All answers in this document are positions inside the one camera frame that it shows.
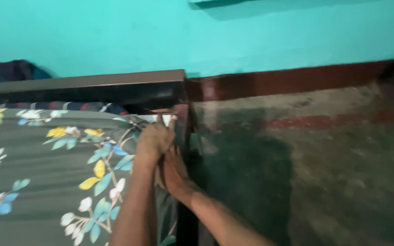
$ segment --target hand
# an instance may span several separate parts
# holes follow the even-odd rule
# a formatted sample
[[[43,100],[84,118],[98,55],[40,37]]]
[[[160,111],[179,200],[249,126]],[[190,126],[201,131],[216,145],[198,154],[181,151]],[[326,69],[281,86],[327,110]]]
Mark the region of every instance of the hand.
[[[197,185],[189,178],[187,167],[183,163],[178,147],[171,146],[161,163],[161,176],[167,190],[177,199],[188,191],[193,191]]]
[[[174,133],[174,117],[171,117],[168,128],[162,119],[162,115],[158,115],[158,120],[145,127],[139,136],[136,146],[137,156],[144,156],[152,159],[155,164],[161,156],[172,145],[176,134]]]

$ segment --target turquoise wall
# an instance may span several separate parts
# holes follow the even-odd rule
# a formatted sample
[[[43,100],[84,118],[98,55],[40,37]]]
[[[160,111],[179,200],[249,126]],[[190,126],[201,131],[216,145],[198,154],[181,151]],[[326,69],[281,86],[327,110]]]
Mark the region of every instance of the turquoise wall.
[[[59,77],[180,68],[197,77],[394,58],[394,0],[201,7],[0,0],[0,61],[28,59]]]

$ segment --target dark wooden bed frame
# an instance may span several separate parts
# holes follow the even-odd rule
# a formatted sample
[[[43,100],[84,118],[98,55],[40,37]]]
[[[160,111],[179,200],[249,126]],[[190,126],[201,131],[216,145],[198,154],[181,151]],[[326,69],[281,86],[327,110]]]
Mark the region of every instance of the dark wooden bed frame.
[[[0,83],[0,104],[28,102],[115,103],[135,114],[173,109],[176,144],[186,158],[195,117],[185,91],[185,70],[108,74]],[[198,220],[183,204],[178,205],[177,245],[198,244]]]

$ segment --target concrete floor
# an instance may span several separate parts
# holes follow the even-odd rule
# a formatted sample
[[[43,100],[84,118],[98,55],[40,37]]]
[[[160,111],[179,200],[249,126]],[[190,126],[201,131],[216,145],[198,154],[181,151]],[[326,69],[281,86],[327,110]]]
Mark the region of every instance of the concrete floor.
[[[279,246],[394,246],[394,86],[196,103],[211,196]]]

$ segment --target bed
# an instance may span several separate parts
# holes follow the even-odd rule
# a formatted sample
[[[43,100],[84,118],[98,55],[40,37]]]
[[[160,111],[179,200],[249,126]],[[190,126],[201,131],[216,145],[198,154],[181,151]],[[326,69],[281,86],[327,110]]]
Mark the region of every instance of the bed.
[[[0,246],[107,245],[137,138],[156,113],[177,115],[186,158],[195,123],[185,82],[184,70],[167,70],[0,83]],[[45,102],[65,103],[38,107]],[[69,110],[72,102],[126,112]],[[160,187],[156,206],[160,245],[197,245],[186,207]]]

